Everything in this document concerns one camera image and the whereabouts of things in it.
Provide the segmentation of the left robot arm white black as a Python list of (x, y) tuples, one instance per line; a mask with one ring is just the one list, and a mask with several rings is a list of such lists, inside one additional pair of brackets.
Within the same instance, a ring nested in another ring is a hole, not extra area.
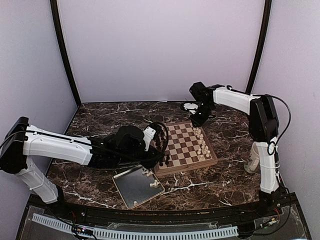
[(51, 204), (51, 210), (58, 217), (67, 218), (71, 208), (64, 202), (62, 189), (39, 170), (33, 156), (95, 169), (117, 169), (133, 164), (150, 169), (163, 161), (168, 141), (169, 131), (161, 122), (152, 122), (143, 130), (124, 125), (115, 134), (96, 138), (49, 132), (29, 124), (29, 119), (22, 116), (0, 145), (0, 169), (21, 178), (44, 203)]

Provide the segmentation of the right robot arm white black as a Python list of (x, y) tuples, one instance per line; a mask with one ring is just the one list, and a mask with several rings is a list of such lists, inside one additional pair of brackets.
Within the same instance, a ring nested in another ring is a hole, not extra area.
[(256, 143), (260, 164), (260, 190), (266, 194), (274, 193), (279, 183), (278, 142), (279, 118), (273, 99), (269, 94), (249, 94), (233, 89), (230, 85), (215, 84), (205, 86), (202, 82), (194, 83), (189, 92), (197, 108), (192, 111), (192, 125), (201, 127), (209, 118), (216, 105), (223, 105), (241, 111), (247, 115), (248, 132)]

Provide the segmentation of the white chess knight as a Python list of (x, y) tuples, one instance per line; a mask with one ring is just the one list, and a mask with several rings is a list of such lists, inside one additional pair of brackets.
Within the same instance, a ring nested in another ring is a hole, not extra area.
[(206, 142), (204, 141), (204, 142), (202, 142), (202, 144), (201, 144), (201, 148), (202, 149), (205, 149), (206, 148)]

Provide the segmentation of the white chess rook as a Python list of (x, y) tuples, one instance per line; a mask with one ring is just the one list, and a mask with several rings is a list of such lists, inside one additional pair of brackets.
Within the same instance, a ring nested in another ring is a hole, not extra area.
[(207, 158), (210, 157), (210, 151), (209, 151), (209, 150), (206, 152), (205, 156), (206, 156)]

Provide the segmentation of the wooden chess board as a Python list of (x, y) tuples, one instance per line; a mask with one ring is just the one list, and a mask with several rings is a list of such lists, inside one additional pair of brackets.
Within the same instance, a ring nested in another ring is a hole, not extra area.
[[(202, 127), (194, 127), (190, 121), (168, 123), (168, 146), (165, 153), (169, 155), (168, 166), (157, 164), (153, 171), (159, 176), (209, 167), (218, 163), (218, 158)], [(210, 157), (203, 154), (202, 142), (206, 142)]]

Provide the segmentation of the metal tray wooden rim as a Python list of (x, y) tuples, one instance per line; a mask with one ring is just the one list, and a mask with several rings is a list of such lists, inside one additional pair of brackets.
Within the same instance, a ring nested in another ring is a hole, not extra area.
[(132, 210), (165, 192), (152, 170), (141, 165), (130, 168), (112, 178), (127, 209)]

